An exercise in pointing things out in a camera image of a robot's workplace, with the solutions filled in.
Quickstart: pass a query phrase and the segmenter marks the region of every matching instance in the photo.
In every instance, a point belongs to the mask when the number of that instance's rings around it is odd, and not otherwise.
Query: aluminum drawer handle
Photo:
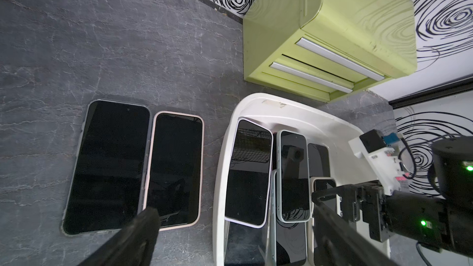
[[[312,82],[315,82],[315,83],[318,83],[318,84],[328,86],[330,88],[333,88],[335,90],[339,90],[341,92],[346,92],[346,93],[352,92],[352,90],[349,89],[348,87],[344,87],[344,86],[338,85],[336,83],[333,83],[331,81],[327,81],[325,79],[315,77],[313,75],[307,74],[305,72],[299,71],[299,70],[291,68],[291,67],[287,67],[286,65],[283,65],[283,64],[280,64],[280,63],[277,63],[277,62],[273,62],[270,65],[270,67],[273,68],[273,69],[282,71],[282,72],[292,74],[292,75],[300,77],[300,78],[304,78],[305,80],[309,80],[309,81],[312,81]]]
[[[380,81],[384,79],[384,76],[379,75],[378,73],[375,73],[371,71],[370,69],[364,68],[363,66],[358,65],[357,63],[348,60],[346,57],[340,56],[339,54],[336,54],[331,50],[328,50],[316,43],[313,43],[312,41],[304,37],[301,38],[296,44],[300,47],[305,48],[306,50],[310,50],[311,52],[314,52],[317,55],[326,57],[327,59],[333,62],[339,63],[340,65],[345,66],[346,68],[350,68],[353,71],[363,74],[364,76],[372,78],[376,81]]]

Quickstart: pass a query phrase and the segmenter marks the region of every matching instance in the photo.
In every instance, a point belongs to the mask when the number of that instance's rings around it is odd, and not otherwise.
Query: phone case
[[[146,181],[145,181],[145,189],[144,189],[144,198],[143,198],[143,210],[146,208],[146,201],[148,198],[148,188],[150,186],[150,168],[151,168],[151,158],[153,157],[153,141],[154,141],[154,133],[155,133],[155,127],[156,127],[156,118],[159,114],[163,113],[168,113],[168,114],[174,114],[174,115],[182,115],[182,116],[189,116],[189,117],[196,117],[202,121],[202,148],[201,148],[201,182],[199,186],[199,211],[197,213],[197,218],[195,219],[194,222],[189,223],[189,224],[181,224],[181,225],[176,225],[176,226],[169,226],[169,227],[161,227],[159,231],[166,231],[166,230],[171,230],[171,229],[177,229],[177,228],[184,228],[184,227],[189,227],[197,223],[197,221],[201,217],[201,202],[202,202],[202,178],[203,178],[203,155],[204,155],[204,120],[202,117],[198,115],[192,115],[192,114],[187,114],[187,113],[179,113],[179,112],[172,112],[172,111],[159,111],[156,113],[156,115],[153,118],[153,127],[151,131],[151,144],[150,144],[150,155],[148,157],[148,166],[146,168]]]
[[[276,266],[276,174],[277,170],[273,170],[271,173],[271,224],[270,224],[270,242],[271,242],[271,257],[272,257],[272,264],[273,266]],[[305,236],[307,237],[308,228],[307,225],[305,226]],[[307,242],[305,243],[305,251],[307,252]],[[312,249],[312,264],[314,262],[314,249]]]
[[[277,213],[277,216],[278,216],[278,219],[283,222],[283,223],[286,223],[286,224],[289,224],[289,223],[302,223],[302,222],[307,222],[309,221],[310,219],[310,216],[311,214],[308,215],[308,217],[304,220],[297,220],[297,221],[286,221],[282,218],[282,211],[281,211],[281,207],[282,207],[282,192],[281,192],[281,187],[282,187],[282,183],[281,183],[281,174],[282,174],[282,168],[281,168],[281,133],[282,132],[288,132],[288,133],[295,133],[295,134],[298,134],[298,135],[301,135],[304,137],[303,134],[300,134],[300,133],[296,133],[296,132],[291,132],[291,131],[288,131],[288,130],[280,130],[277,135],[276,135],[276,145],[277,145],[277,156],[276,156],[276,169],[278,171],[277,173],[277,176],[276,176],[276,185],[277,185],[277,199],[276,199],[276,213]],[[307,152],[307,140],[305,141],[305,150]],[[306,156],[306,160],[307,160],[307,174],[309,174],[309,156]],[[312,202],[310,200],[310,193],[309,195],[307,196],[308,199],[309,199],[309,204]]]
[[[310,177],[310,194],[312,194],[315,190],[314,190],[314,184],[316,182],[316,180],[333,180],[335,182],[335,186],[338,186],[337,184],[337,181],[334,179],[334,178],[330,178],[330,177]],[[337,214],[340,213],[340,203],[339,203],[339,196],[337,195]],[[312,266],[315,266],[315,263],[314,263],[314,247],[315,247],[315,244],[314,244],[314,225],[315,225],[315,220],[314,220],[314,217],[313,217],[313,211],[314,211],[314,203],[311,201],[310,202],[310,211],[312,212],[310,215],[310,220],[309,222],[307,222],[307,229],[306,229],[306,232],[307,232],[307,257],[308,257],[308,260],[309,260],[309,263],[312,265]]]
[[[276,173],[274,169],[271,172],[271,224],[270,224],[270,240],[271,240],[271,257],[273,265],[276,265]]]
[[[149,110],[148,107],[146,107],[145,105],[142,105],[142,104],[136,104],[136,103],[129,103],[129,102],[121,102],[121,101],[113,101],[113,100],[106,100],[106,99],[96,99],[96,100],[93,100],[91,101],[88,105],[87,105],[87,111],[86,111],[86,115],[84,117],[84,121],[82,122],[82,127],[81,127],[81,132],[80,132],[80,136],[79,136],[79,144],[77,146],[77,150],[76,150],[76,160],[74,162],[74,171],[72,173],[72,180],[70,182],[70,187],[69,187],[69,192],[68,192],[68,195],[67,195],[67,203],[66,203],[66,207],[64,209],[64,212],[62,213],[62,220],[61,220],[61,231],[64,235],[66,236],[77,236],[77,235],[82,235],[82,234],[91,234],[91,233],[107,233],[107,232],[114,232],[114,231],[119,231],[120,228],[118,229],[106,229],[106,230],[97,230],[97,231],[90,231],[90,232],[84,232],[84,233],[80,233],[80,234],[68,234],[65,230],[64,230],[64,218],[66,217],[66,211],[67,211],[67,208],[68,208],[68,205],[69,205],[69,197],[70,197],[70,193],[72,191],[72,183],[74,182],[74,175],[76,174],[76,167],[77,167],[77,160],[78,160],[78,156],[79,156],[79,152],[80,152],[80,146],[81,146],[81,143],[82,143],[82,137],[84,135],[84,126],[85,126],[85,123],[86,123],[86,120],[87,120],[87,116],[88,116],[88,112],[89,112],[89,109],[90,109],[90,105],[94,102],[97,102],[97,101],[105,101],[105,102],[112,102],[112,103],[119,103],[119,104],[126,104],[126,105],[133,105],[133,106],[141,106],[141,107],[144,107],[146,110],[148,110],[148,113],[150,114],[150,123],[151,123],[151,111]],[[151,124],[148,124],[148,134],[147,134],[147,140],[148,138],[150,138],[150,126]],[[145,167],[146,167],[146,157],[148,156],[148,152],[150,150],[150,145],[149,144],[146,144],[146,150],[145,150],[145,156],[143,158],[143,175],[145,174],[144,171],[146,170]],[[142,210],[141,210],[141,202],[142,202],[142,199],[143,199],[143,194],[144,194],[144,176],[142,176],[141,178],[141,188],[140,188],[140,192],[139,192],[139,201],[138,201],[138,211],[137,211],[137,214],[139,214]]]
[[[269,129],[267,129],[266,127],[263,127],[251,120],[248,120],[246,118],[239,118],[238,121],[236,122],[236,125],[237,125],[237,128],[235,130],[235,137],[237,136],[237,131],[238,131],[238,124],[240,123],[240,121],[242,120],[245,120],[245,121],[248,121],[258,127],[261,127],[261,128],[264,128],[265,130],[267,130],[269,133],[271,133],[271,131],[269,131]],[[268,170],[269,170],[269,173],[268,173],[268,191],[266,192],[266,207],[265,207],[265,210],[264,210],[264,222],[262,224],[251,224],[251,223],[247,223],[247,222],[243,222],[243,221],[240,221],[240,220],[236,220],[236,219],[232,219],[232,218],[229,218],[227,216],[225,216],[225,220],[226,221],[229,221],[229,222],[232,222],[232,223],[237,223],[237,224],[240,224],[240,225],[244,225],[244,226],[248,226],[248,227],[252,227],[252,228],[261,228],[264,226],[264,224],[266,223],[266,219],[268,217],[268,202],[269,202],[269,190],[270,190],[270,180],[271,180],[271,168],[272,168],[272,145],[274,144],[274,141],[273,141],[273,138],[272,138],[272,135],[271,135],[271,148],[270,148],[270,161],[269,161],[269,167],[268,167]]]

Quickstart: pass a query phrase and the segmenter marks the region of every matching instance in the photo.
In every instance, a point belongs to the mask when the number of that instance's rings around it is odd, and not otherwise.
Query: smartphone screen
[[[202,120],[160,113],[155,118],[146,206],[161,216],[161,227],[191,224],[199,216]]]
[[[119,229],[138,213],[150,112],[98,100],[87,111],[63,229]]]
[[[307,149],[309,155],[309,176],[330,177],[327,147],[310,143],[307,145]]]
[[[272,134],[240,120],[228,171],[225,217],[263,226],[268,208]]]
[[[276,265],[304,265],[306,241],[304,222],[286,224],[276,218]]]
[[[265,266],[267,228],[228,223],[224,266]]]
[[[281,214],[285,221],[303,221],[310,215],[309,169],[304,136],[281,133]]]
[[[317,179],[314,181],[314,191],[330,189],[336,186],[337,185],[335,184],[335,181],[331,179]],[[330,208],[334,212],[337,212],[337,197],[335,195],[327,196],[325,198],[322,198],[321,200],[325,205],[328,206],[328,208]],[[318,249],[315,234],[314,234],[314,265],[322,266],[322,258],[321,258],[320,251]]]

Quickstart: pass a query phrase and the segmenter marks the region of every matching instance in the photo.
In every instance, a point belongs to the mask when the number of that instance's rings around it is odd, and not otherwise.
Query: gray marble countertop
[[[94,99],[205,121],[200,220],[161,232],[154,265],[213,265],[220,147],[248,94],[318,107],[363,131],[395,130],[392,108],[369,92],[325,105],[245,82],[241,24],[197,0],[0,0],[0,15],[0,265],[76,265],[111,237],[60,230]]]

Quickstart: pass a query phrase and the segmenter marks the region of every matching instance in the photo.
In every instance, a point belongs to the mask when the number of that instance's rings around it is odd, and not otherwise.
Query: cable
[[[431,143],[431,142],[434,142],[434,141],[437,141],[437,140],[440,140],[440,139],[443,139],[443,138],[446,138],[446,137],[452,137],[452,136],[463,136],[463,135],[460,134],[460,133],[447,133],[447,134],[441,135],[439,137],[436,137],[432,140],[428,140],[428,141],[425,141],[425,142],[416,143],[416,144],[412,144],[412,145],[408,145],[406,139],[404,139],[404,137],[402,136],[400,139],[404,143],[405,147],[401,150],[401,152],[399,152],[399,155],[397,157],[399,159],[401,159],[401,154],[403,154],[404,150],[407,149],[407,152],[409,152],[409,155],[412,158],[412,164],[414,166],[414,169],[411,173],[412,176],[406,177],[406,179],[413,179],[415,177],[415,175],[417,174],[417,164],[415,163],[415,158],[414,158],[414,154],[412,153],[411,147],[424,145],[424,144],[427,144],[427,143]],[[400,165],[401,168],[406,169],[403,162],[400,162],[399,165]]]
[[[412,164],[413,164],[413,166],[414,166],[414,169],[412,170],[412,173],[411,173],[412,176],[410,176],[410,177],[407,177],[407,176],[406,176],[406,179],[413,179],[413,178],[415,177],[415,175],[417,174],[417,164],[415,163],[414,154],[412,154],[412,150],[411,150],[411,148],[409,147],[409,145],[407,145],[407,141],[406,141],[406,139],[404,139],[404,137],[401,137],[401,141],[402,141],[402,142],[404,143],[404,145],[405,145],[405,148],[404,148],[404,149],[407,148],[407,151],[409,152],[409,155],[410,155],[411,158],[412,158]],[[404,149],[399,153],[398,158],[401,158],[401,153],[404,151]],[[403,163],[403,162],[400,162],[400,163],[399,163],[399,165],[400,165],[401,168],[402,168],[403,166],[402,166],[401,164],[404,165],[404,163]]]
[[[417,249],[417,252],[419,253],[420,257],[422,258],[422,260],[424,261],[424,263],[427,265],[427,266],[432,266],[432,264],[429,262],[429,260],[427,260],[427,258],[424,256],[424,254],[422,253],[421,251],[421,244],[419,242],[417,242],[417,244],[415,244],[415,248]]]

